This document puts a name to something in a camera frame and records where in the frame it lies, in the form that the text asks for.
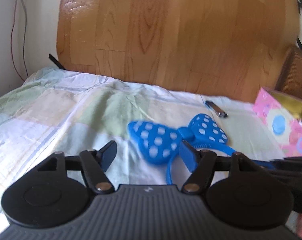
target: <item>white logo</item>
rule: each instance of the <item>white logo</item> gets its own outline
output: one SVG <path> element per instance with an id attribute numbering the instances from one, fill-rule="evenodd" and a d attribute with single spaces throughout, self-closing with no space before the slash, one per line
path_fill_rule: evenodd
<path id="1" fill-rule="evenodd" d="M 144 191 L 149 193 L 149 192 L 153 191 L 153 188 L 148 187 L 148 188 L 145 188 Z"/>

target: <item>wood grain backdrop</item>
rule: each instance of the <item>wood grain backdrop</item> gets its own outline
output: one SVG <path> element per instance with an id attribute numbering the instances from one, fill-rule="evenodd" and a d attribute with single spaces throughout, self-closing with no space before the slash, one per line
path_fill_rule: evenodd
<path id="1" fill-rule="evenodd" d="M 299 32 L 296 0 L 61 0 L 69 70 L 254 101 Z"/>

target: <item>brown woven object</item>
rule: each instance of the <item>brown woven object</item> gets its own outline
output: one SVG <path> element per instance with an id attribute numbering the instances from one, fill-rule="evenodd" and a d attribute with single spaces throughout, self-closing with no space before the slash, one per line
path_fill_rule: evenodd
<path id="1" fill-rule="evenodd" d="M 302 99 L 302 50 L 288 49 L 275 89 Z"/>

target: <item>pink box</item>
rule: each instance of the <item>pink box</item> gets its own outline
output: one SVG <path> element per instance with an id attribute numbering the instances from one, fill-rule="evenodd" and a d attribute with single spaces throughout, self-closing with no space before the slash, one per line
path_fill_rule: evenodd
<path id="1" fill-rule="evenodd" d="M 302 156 L 301 99 L 261 88 L 253 110 L 272 132 L 287 157 Z"/>

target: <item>red wire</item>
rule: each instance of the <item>red wire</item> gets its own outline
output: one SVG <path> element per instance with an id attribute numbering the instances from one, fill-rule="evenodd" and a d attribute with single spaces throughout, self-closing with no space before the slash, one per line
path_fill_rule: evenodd
<path id="1" fill-rule="evenodd" d="M 17 68 L 15 67 L 15 63 L 14 63 L 14 59 L 13 59 L 12 37 L 13 37 L 13 30 L 14 30 L 14 25 L 15 25 L 15 14 L 16 14 L 16 11 L 17 11 L 17 3 L 18 3 L 18 0 L 15 0 L 15 5 L 14 5 L 14 16 L 13 16 L 13 26 L 12 26 L 11 39 L 10 39 L 10 45 L 11 45 L 11 58 L 12 58 L 13 67 L 14 67 L 16 73 L 18 74 L 18 76 L 19 76 L 23 81 L 25 81 L 25 80 L 21 77 L 21 75 L 19 74 Z"/>

